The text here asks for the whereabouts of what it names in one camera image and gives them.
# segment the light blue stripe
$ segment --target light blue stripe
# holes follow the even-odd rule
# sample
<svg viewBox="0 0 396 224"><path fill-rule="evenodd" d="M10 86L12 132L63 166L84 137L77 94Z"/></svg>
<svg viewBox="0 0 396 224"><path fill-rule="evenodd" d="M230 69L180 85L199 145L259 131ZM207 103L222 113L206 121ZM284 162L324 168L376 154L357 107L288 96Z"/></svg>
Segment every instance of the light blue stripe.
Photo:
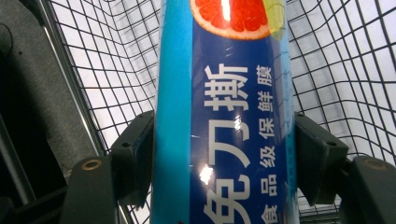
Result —
<svg viewBox="0 0 396 224"><path fill-rule="evenodd" d="M163 12L150 218L153 224L189 223L192 51L189 2L167 0Z"/></svg>

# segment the blue packaging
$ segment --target blue packaging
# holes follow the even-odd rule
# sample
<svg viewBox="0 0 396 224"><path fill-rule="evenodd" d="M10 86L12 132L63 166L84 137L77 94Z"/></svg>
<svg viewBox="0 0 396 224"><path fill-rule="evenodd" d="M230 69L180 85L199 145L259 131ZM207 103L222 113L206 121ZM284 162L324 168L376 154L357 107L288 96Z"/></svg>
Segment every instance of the blue packaging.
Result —
<svg viewBox="0 0 396 224"><path fill-rule="evenodd" d="M214 2L163 2L150 223L298 223L284 2Z"/></svg>

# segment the wire mesh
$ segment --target wire mesh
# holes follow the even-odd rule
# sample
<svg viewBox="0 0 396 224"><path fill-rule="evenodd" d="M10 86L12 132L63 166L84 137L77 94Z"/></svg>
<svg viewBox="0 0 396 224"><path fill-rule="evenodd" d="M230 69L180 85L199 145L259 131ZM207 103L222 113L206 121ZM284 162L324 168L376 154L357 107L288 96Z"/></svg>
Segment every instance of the wire mesh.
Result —
<svg viewBox="0 0 396 224"><path fill-rule="evenodd" d="M161 0L49 0L64 50L105 151L155 106ZM344 141L348 157L396 157L396 2L289 0L295 111ZM149 222L149 196L133 223ZM301 223L340 223L333 205L309 206Z"/></svg>

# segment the grapefruit image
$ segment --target grapefruit image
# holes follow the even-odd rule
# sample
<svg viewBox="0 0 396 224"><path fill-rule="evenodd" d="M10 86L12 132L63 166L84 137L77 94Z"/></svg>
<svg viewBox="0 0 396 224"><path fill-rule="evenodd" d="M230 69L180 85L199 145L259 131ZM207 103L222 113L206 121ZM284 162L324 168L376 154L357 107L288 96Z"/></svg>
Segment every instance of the grapefruit image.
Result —
<svg viewBox="0 0 396 224"><path fill-rule="evenodd" d="M195 20L208 32L254 40L270 34L263 0L190 0Z"/></svg>

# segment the product label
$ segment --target product label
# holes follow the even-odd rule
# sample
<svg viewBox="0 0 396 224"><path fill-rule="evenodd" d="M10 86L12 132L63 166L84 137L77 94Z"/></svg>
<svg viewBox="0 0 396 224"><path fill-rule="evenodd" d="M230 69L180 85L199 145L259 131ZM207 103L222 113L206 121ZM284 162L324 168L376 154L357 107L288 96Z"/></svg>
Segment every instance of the product label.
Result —
<svg viewBox="0 0 396 224"><path fill-rule="evenodd" d="M288 177L279 41L193 22L190 223L283 223Z"/></svg>

